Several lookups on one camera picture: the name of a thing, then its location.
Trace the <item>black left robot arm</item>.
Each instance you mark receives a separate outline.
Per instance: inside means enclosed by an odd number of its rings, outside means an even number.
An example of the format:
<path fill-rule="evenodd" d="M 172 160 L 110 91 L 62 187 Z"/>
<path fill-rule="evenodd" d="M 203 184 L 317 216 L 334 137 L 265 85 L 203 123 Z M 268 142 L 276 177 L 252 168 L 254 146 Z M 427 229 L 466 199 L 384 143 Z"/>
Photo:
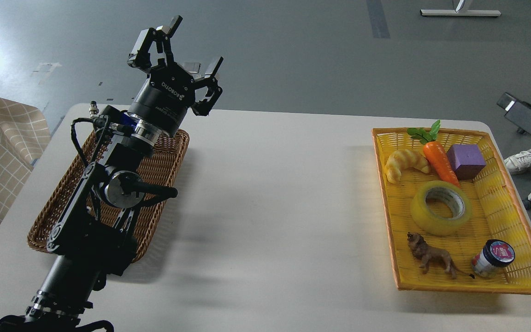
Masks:
<path fill-rule="evenodd" d="M 175 136 L 191 109 L 207 116 L 221 96 L 215 59 L 204 77 L 195 78 L 174 59 L 171 38 L 183 18 L 168 26 L 141 31 L 127 63 L 146 73 L 129 109 L 110 105 L 71 123 L 71 140 L 84 170 L 52 226 L 46 249 L 53 266 L 23 315 L 0 319 L 0 332 L 114 331 L 107 320 L 80 325 L 92 308 L 89 296 L 106 285 L 108 275 L 122 275 L 136 256 L 134 232 L 143 208 L 177 196 L 177 189 L 147 183 L 138 173 L 160 137 Z"/>

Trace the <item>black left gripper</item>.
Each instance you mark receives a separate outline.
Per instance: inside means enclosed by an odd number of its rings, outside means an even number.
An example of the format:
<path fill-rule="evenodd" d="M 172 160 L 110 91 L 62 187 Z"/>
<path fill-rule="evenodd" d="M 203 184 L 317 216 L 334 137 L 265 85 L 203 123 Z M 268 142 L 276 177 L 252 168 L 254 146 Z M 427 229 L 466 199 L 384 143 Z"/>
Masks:
<path fill-rule="evenodd" d="M 224 61 L 222 56 L 211 62 L 204 77 L 194 80 L 193 84 L 193 77 L 183 67 L 173 65 L 175 59 L 171 38 L 182 21 L 183 17 L 176 15 L 167 27 L 142 30 L 127 59 L 128 66 L 147 73 L 146 81 L 131 103 L 129 113 L 156 126 L 168 136 L 175 135 L 189 107 L 196 116 L 208 116 L 223 93 L 216 78 Z M 150 58 L 152 45 L 156 46 L 159 55 L 164 55 L 158 59 L 156 66 Z M 195 101 L 191 87 L 194 90 L 206 88 L 205 98 Z"/>

